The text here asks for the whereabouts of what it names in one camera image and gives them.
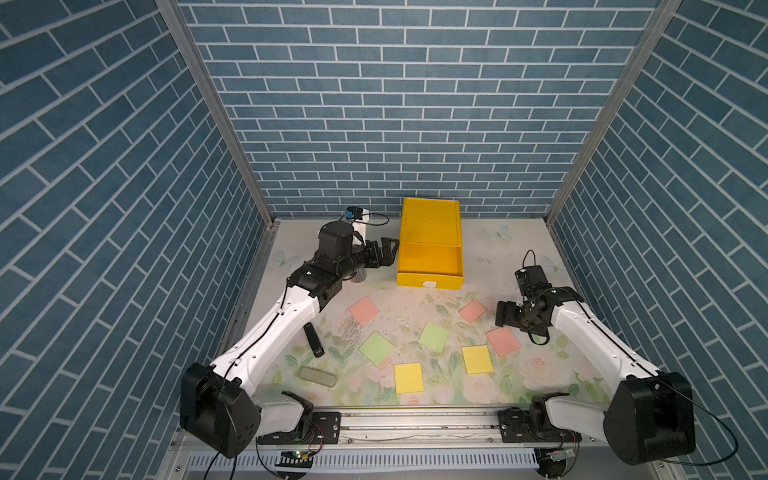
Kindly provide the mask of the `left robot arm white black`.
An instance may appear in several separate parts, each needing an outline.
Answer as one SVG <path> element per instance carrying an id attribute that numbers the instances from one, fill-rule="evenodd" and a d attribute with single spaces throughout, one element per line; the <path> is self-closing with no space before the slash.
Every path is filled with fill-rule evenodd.
<path id="1" fill-rule="evenodd" d="M 337 220 L 318 232 L 313 257 L 298 267 L 270 310 L 210 364 L 191 364 L 180 378 L 180 426 L 220 455 L 234 459 L 256 437 L 295 432 L 304 438 L 312 404 L 292 392 L 256 403 L 257 387 L 306 324 L 364 269 L 391 266 L 399 241 L 368 240 L 364 229 Z"/>

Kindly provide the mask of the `yellow drawer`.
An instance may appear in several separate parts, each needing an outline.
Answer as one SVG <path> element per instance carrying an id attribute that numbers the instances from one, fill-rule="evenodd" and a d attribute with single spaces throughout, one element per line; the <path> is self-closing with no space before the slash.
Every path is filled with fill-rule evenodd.
<path id="1" fill-rule="evenodd" d="M 403 243 L 398 252 L 396 284 L 401 287 L 460 290 L 464 284 L 463 248 Z"/>

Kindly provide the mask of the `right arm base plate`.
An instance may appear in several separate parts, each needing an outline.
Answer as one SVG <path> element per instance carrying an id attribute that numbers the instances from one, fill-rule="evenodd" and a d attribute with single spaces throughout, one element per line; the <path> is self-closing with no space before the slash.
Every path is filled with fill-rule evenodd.
<path id="1" fill-rule="evenodd" d="M 527 410 L 510 407 L 497 414 L 503 443 L 575 443 L 582 437 L 579 433 L 558 429 L 546 421 L 534 420 Z"/>

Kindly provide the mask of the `yellow drawer cabinet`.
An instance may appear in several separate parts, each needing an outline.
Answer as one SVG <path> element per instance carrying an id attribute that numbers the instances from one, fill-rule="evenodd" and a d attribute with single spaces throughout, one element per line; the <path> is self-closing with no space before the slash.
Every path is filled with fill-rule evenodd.
<path id="1" fill-rule="evenodd" d="M 451 200 L 406 198 L 402 211 L 400 241 L 460 246 L 460 203 Z"/>

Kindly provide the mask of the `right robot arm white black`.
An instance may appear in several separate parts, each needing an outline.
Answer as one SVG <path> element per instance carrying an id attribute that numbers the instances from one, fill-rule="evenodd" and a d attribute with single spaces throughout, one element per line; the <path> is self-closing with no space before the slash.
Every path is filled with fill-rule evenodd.
<path id="1" fill-rule="evenodd" d="M 665 373 L 632 350 L 570 287 L 542 288 L 521 302 L 497 303 L 495 324 L 544 336 L 551 329 L 569 339 L 597 369 L 606 403 L 564 394 L 538 402 L 547 426 L 607 443 L 628 465 L 666 460 L 696 448 L 691 385 Z"/>

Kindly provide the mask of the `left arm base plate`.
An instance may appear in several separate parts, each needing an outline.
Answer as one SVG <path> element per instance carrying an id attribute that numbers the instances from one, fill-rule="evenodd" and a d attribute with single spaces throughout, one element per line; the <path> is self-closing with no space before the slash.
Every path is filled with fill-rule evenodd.
<path id="1" fill-rule="evenodd" d="M 259 445 L 336 445 L 341 427 L 339 411 L 314 411 L 289 432 L 275 432 L 257 439 Z"/>

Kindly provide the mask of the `pink sticky pad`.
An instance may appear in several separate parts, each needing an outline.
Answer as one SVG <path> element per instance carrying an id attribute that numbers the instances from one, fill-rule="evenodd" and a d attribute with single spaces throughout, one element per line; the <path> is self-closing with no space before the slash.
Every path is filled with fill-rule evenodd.
<path id="1" fill-rule="evenodd" d="M 459 315 L 468 324 L 472 324 L 480 319 L 486 312 L 486 307 L 477 299 L 473 299 L 459 310 Z"/>
<path id="2" fill-rule="evenodd" d="M 373 320 L 380 313 L 380 310 L 369 297 L 363 297 L 351 305 L 348 312 L 360 326 L 364 326 Z"/>
<path id="3" fill-rule="evenodd" d="M 486 339 L 495 354 L 500 358 L 517 352 L 522 348 L 520 341 L 509 327 L 498 327 L 487 332 Z"/>

